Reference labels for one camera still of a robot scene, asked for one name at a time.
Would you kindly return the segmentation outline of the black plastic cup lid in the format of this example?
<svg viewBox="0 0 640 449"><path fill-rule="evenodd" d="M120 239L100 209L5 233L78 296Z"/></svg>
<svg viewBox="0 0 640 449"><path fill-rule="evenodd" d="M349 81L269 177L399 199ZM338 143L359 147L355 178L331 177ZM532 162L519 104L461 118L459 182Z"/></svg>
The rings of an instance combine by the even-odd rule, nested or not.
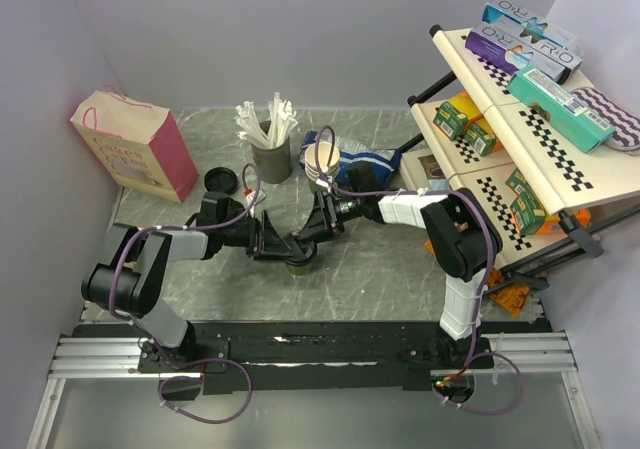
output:
<svg viewBox="0 0 640 449"><path fill-rule="evenodd" d="M292 266L305 266L310 264L317 255L317 244L313 240L300 240L297 237L285 239L290 251L284 258L284 262Z"/></svg>

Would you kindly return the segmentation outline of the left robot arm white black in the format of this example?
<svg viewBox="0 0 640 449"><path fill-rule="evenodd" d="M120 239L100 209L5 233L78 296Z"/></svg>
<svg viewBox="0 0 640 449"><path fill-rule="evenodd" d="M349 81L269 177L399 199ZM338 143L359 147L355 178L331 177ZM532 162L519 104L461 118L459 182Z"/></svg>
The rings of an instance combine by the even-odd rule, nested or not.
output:
<svg viewBox="0 0 640 449"><path fill-rule="evenodd" d="M266 212L253 217L223 192L207 192L191 220L195 227L112 225L81 284L86 301L140 331L177 371L195 364L198 347L193 324L161 297L169 263L208 260L224 246L241 247L258 261L291 262L304 253L294 236L277 233Z"/></svg>

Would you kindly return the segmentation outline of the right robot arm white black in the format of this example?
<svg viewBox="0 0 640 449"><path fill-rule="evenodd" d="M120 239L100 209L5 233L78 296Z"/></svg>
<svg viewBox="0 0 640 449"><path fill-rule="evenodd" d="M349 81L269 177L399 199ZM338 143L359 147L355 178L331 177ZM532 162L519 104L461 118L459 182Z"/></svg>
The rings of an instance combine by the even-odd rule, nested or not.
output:
<svg viewBox="0 0 640 449"><path fill-rule="evenodd" d="M320 190L305 225L294 234L300 244L319 244L340 236L344 223L363 217L379 224L424 229L441 269L446 273L445 302L439 325L447 336L437 342L438 359L459 367L469 359L467 337L480 324L482 292L503 243L473 193L419 189L386 191L370 163L347 171L349 185L316 179Z"/></svg>

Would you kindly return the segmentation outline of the green paper cup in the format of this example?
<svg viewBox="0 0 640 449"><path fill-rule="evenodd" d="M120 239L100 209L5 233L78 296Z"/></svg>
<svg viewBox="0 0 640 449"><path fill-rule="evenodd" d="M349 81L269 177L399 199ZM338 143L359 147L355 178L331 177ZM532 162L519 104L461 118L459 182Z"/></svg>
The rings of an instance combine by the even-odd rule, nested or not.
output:
<svg viewBox="0 0 640 449"><path fill-rule="evenodd" d="M287 260L285 262L285 265L291 275L295 277L305 276L311 272L313 259L308 258L305 260Z"/></svg>

